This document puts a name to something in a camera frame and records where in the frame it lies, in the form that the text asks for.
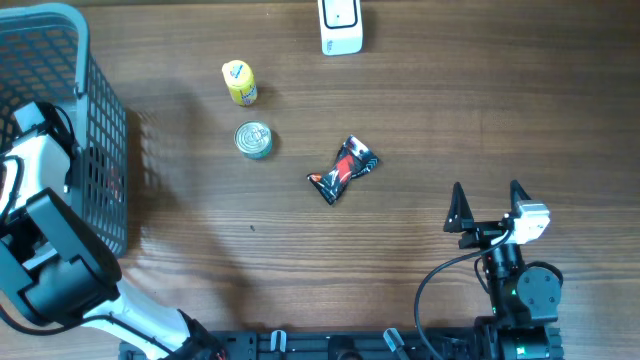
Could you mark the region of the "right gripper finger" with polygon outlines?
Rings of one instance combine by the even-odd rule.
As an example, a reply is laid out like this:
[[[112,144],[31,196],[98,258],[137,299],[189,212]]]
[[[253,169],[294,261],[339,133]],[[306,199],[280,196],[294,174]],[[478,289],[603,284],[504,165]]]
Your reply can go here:
[[[453,185],[451,204],[445,219],[443,231],[462,233],[474,227],[474,217],[460,182]]]
[[[528,201],[530,199],[531,197],[517,180],[510,182],[510,204],[512,208],[516,208],[520,201]]]

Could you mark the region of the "black red snack packet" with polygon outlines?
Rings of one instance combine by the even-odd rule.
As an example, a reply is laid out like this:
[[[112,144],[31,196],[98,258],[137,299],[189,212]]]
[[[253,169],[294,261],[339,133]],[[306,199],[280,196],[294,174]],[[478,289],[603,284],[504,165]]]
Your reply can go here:
[[[354,135],[350,135],[338,151],[333,168],[326,174],[310,173],[307,179],[324,200],[333,205],[349,182],[370,173],[379,158]]]

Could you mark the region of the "round tin can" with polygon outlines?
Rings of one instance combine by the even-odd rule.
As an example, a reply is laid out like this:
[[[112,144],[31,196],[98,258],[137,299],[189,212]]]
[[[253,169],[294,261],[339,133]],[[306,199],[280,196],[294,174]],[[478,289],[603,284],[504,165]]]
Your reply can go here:
[[[234,142],[245,157],[253,160],[263,159],[272,150],[272,132],[263,122],[248,121],[237,128]]]

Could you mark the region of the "yellow mentos gum bottle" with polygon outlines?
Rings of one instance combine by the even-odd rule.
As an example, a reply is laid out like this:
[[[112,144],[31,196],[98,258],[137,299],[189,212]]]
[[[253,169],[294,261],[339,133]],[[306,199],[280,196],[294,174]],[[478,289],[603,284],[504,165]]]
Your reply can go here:
[[[242,60],[232,60],[222,66],[222,74],[234,103],[240,106],[252,105],[258,96],[254,73]]]

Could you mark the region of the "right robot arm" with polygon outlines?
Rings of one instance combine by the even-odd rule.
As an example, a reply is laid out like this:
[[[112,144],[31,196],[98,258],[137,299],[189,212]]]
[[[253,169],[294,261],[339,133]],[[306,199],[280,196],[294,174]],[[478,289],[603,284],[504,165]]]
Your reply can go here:
[[[524,261],[521,247],[541,237],[551,212],[532,199],[518,181],[510,183],[511,210],[497,221],[477,222],[460,183],[452,189],[444,224],[449,233],[460,233],[461,249],[479,249],[485,287],[493,314],[478,317],[473,326],[473,359],[562,359],[564,349],[558,306],[564,282],[555,266]]]

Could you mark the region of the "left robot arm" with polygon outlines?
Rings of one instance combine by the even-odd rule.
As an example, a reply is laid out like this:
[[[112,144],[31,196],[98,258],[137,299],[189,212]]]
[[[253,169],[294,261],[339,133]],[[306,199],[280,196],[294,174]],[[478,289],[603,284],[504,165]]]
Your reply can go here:
[[[63,197],[77,142],[58,105],[32,101],[14,114],[22,135],[1,156],[1,290],[32,336],[79,327],[104,331],[148,359],[223,359],[199,322],[127,282],[113,252]]]

